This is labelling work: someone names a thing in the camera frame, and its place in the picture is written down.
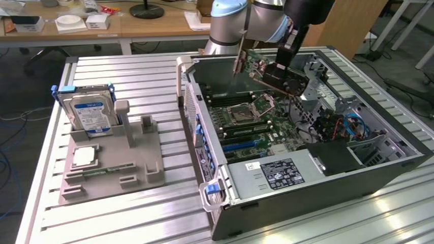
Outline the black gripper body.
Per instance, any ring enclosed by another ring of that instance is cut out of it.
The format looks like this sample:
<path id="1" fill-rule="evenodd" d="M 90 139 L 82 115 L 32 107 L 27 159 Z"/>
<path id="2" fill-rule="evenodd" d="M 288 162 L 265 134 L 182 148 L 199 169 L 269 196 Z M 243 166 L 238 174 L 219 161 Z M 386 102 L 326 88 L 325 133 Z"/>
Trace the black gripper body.
<path id="1" fill-rule="evenodd" d="M 284 12 L 294 25 L 322 24 L 329 16 L 334 0 L 288 0 Z"/>

